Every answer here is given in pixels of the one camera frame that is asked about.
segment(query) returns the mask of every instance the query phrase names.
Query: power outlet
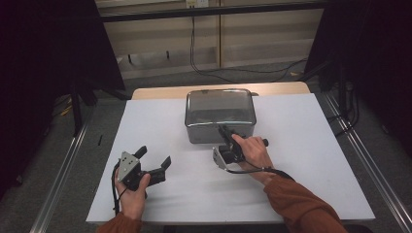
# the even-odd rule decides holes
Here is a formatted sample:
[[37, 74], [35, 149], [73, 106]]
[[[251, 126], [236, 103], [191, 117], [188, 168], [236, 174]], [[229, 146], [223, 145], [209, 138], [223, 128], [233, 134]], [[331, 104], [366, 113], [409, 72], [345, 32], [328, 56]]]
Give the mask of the power outlet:
[[205, 8], [209, 7], [209, 0], [186, 0], [187, 8]]

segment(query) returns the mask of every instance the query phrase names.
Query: person's left hand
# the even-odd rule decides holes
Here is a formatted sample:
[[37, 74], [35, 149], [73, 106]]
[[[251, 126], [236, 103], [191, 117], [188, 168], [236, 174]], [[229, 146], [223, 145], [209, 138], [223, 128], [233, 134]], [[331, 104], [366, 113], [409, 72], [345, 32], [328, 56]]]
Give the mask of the person's left hand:
[[118, 194], [124, 191], [124, 194], [120, 198], [121, 212], [124, 216], [133, 219], [141, 220], [143, 211], [145, 210], [145, 192], [151, 180], [150, 174], [145, 174], [142, 180], [140, 180], [139, 188], [136, 191], [130, 189], [125, 190], [124, 183], [118, 181], [119, 168], [115, 175], [115, 187], [118, 190]]

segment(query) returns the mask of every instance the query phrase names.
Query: hand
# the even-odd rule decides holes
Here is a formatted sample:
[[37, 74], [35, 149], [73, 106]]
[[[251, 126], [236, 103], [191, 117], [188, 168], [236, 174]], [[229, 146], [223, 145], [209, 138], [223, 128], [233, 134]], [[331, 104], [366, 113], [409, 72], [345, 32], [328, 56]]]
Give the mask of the hand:
[[[243, 139], [239, 135], [233, 134], [232, 138], [242, 148], [246, 161], [248, 161], [239, 163], [239, 166], [243, 170], [253, 170], [257, 167], [274, 168], [272, 160], [267, 153], [266, 146], [260, 137], [249, 137], [247, 139]], [[268, 172], [251, 173], [250, 175], [263, 184], [268, 184], [272, 180], [273, 176], [276, 176], [275, 174]]]
[[143, 211], [145, 210], [146, 187], [148, 187], [149, 181], [151, 180], [151, 175], [145, 174], [139, 182], [139, 188], [136, 191], [132, 191], [130, 189], [126, 190], [124, 183], [119, 182], [118, 174], [119, 169], [115, 174], [115, 187], [119, 194], [124, 191], [124, 194], [120, 198], [121, 212], [130, 219], [141, 220]]

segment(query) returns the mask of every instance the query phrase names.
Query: gray carpet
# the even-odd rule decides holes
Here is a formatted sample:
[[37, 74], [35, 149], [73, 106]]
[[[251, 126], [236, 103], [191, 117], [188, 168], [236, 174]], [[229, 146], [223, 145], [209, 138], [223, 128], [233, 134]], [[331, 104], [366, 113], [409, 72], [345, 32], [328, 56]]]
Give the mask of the gray carpet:
[[[242, 67], [259, 71], [277, 70], [288, 64], [267, 64]], [[303, 71], [304, 62], [290, 71]], [[219, 71], [213, 75], [225, 77], [235, 83], [264, 83], [282, 78], [283, 73], [250, 73], [244, 71]], [[283, 82], [296, 80], [288, 73]], [[127, 90], [131, 94], [135, 88], [155, 86], [177, 86], [195, 84], [227, 83], [219, 78], [203, 76], [194, 72], [170, 76], [126, 80]], [[308, 83], [325, 115], [331, 116], [325, 98], [319, 93], [316, 79]], [[93, 111], [90, 126], [83, 139], [67, 183], [53, 210], [47, 232], [93, 232], [95, 225], [86, 223], [86, 216], [99, 184], [101, 174], [116, 137], [125, 102], [97, 91], [99, 101], [96, 107], [83, 107], [83, 112]], [[382, 123], [367, 105], [360, 100], [360, 121], [356, 130], [372, 154], [378, 167], [391, 184], [409, 212], [412, 209], [412, 159], [400, 146], [398, 140], [382, 130]], [[331, 124], [334, 132], [339, 132], [336, 121]], [[23, 184], [11, 188], [0, 202], [0, 232], [29, 232], [40, 208], [52, 185], [67, 150], [72, 142], [74, 123], [71, 112], [67, 116], [56, 116], [51, 123], [51, 130], [38, 149], [36, 156], [23, 174]], [[346, 136], [337, 138], [347, 159], [357, 174], [360, 186], [372, 207], [375, 220], [359, 222], [373, 232], [402, 232], [388, 205], [379, 194], [373, 180], [364, 172], [363, 165]], [[247, 230], [253, 226], [244, 226]], [[258, 232], [274, 232], [273, 225], [260, 226]], [[212, 232], [219, 227], [181, 227], [178, 232]], [[162, 226], [145, 226], [143, 232], [162, 232]]]

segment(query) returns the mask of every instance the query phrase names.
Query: brown sleeve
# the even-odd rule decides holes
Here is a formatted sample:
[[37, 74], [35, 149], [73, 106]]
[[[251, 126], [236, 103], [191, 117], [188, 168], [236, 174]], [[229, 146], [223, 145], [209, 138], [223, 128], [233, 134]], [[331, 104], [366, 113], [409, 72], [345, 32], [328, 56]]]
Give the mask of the brown sleeve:
[[335, 210], [301, 184], [274, 176], [264, 191], [291, 233], [346, 232]]
[[138, 233], [142, 228], [142, 221], [125, 217], [122, 212], [105, 224], [99, 226], [96, 233]]

